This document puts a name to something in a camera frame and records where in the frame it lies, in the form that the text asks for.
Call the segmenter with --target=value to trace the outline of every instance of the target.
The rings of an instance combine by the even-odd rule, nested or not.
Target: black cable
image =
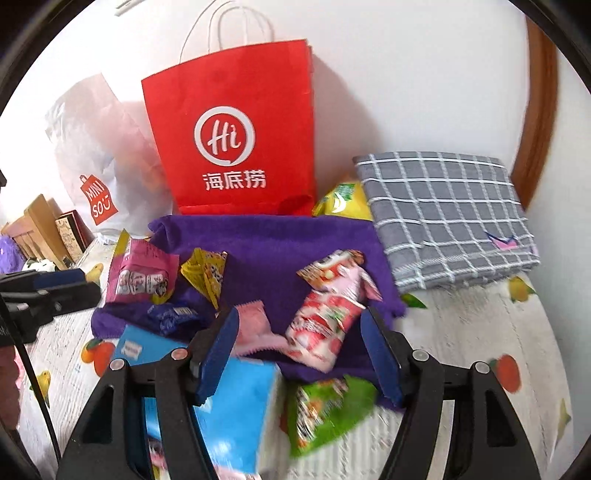
[[[57,443],[56,431],[53,429],[53,423],[51,422],[49,411],[47,410],[47,406],[45,405],[45,400],[43,400],[41,387],[39,386],[39,382],[37,381],[37,377],[35,375],[35,371],[33,370],[33,365],[31,364],[31,359],[29,358],[27,349],[25,348],[25,345],[22,342],[21,332],[18,330],[16,323],[14,323],[14,320],[10,316],[8,307],[6,306],[6,303],[4,302],[4,299],[2,297],[0,297],[0,318],[6,324],[8,333],[14,341],[14,346],[17,348],[17,352],[21,356],[22,364],[25,367],[25,372],[27,373],[27,376],[29,377],[29,380],[31,382],[31,386],[33,388],[33,393],[35,394],[35,398],[37,399],[37,403],[39,403],[39,408],[41,409],[43,419],[45,420],[47,430],[49,431],[49,437],[51,438],[53,451],[56,454],[57,463],[59,464],[61,461],[60,446]]]

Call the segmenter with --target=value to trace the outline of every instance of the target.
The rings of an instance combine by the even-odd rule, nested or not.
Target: screw
[[[476,371],[480,374],[487,374],[488,372],[491,371],[491,368],[488,366],[488,364],[486,364],[484,362],[476,362],[476,365],[474,365],[474,368],[476,368]]]
[[[177,349],[173,350],[173,352],[170,354],[170,356],[173,358],[173,360],[184,360],[187,358],[188,354],[189,354],[189,352],[187,352],[187,349],[177,348]]]
[[[111,362],[109,366],[111,370],[121,370],[125,366],[125,360],[123,360],[122,358],[116,358]]]
[[[425,350],[415,350],[413,352],[413,358],[417,362],[426,362],[429,360],[429,354]]]

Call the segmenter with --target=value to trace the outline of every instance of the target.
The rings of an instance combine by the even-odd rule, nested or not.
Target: pink snack package
[[[288,344],[285,337],[271,331],[269,319],[260,300],[237,305],[240,325],[232,356],[245,356],[261,350],[283,351]]]
[[[364,308],[343,295],[311,291],[285,332],[289,347],[283,353],[321,372],[329,372],[345,334]]]
[[[178,255],[163,252],[123,230],[113,253],[105,301],[165,303],[177,281]]]
[[[314,290],[285,333],[287,356],[322,372],[333,368],[345,334],[365,308],[359,302],[382,300],[361,267],[364,260],[357,250],[337,250],[297,273]]]

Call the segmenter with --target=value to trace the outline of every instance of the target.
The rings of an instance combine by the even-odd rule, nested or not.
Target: yellow snack bag
[[[361,220],[373,220],[359,181],[343,182],[319,201],[312,215],[336,215]]]
[[[182,275],[201,295],[219,309],[219,298],[222,294],[223,271],[226,267],[226,252],[208,252],[196,248],[184,264],[181,265]]]

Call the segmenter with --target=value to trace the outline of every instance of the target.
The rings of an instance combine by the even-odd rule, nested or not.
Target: bed
[[[102,263],[104,292],[114,246],[91,244],[78,266],[89,271]],[[523,275],[522,280],[529,283]],[[553,331],[539,298],[511,299],[508,281],[460,290],[433,289],[415,293],[426,308],[409,308],[396,328],[413,348],[423,348],[440,362],[463,367],[488,361],[503,371],[502,381],[521,420],[538,467],[543,474],[560,459],[557,452],[572,449],[570,396]],[[92,337],[91,310],[57,317],[40,329],[28,346],[37,373],[51,372],[50,414],[60,448],[66,447],[76,420],[99,377],[92,364],[80,359]],[[32,460],[44,478],[53,478],[57,464],[41,412],[29,390],[21,391],[19,431]],[[449,447],[452,402],[446,402],[429,478],[441,478]],[[336,442],[295,462],[282,460],[282,478],[377,479],[398,431],[402,413],[375,407],[360,426]]]

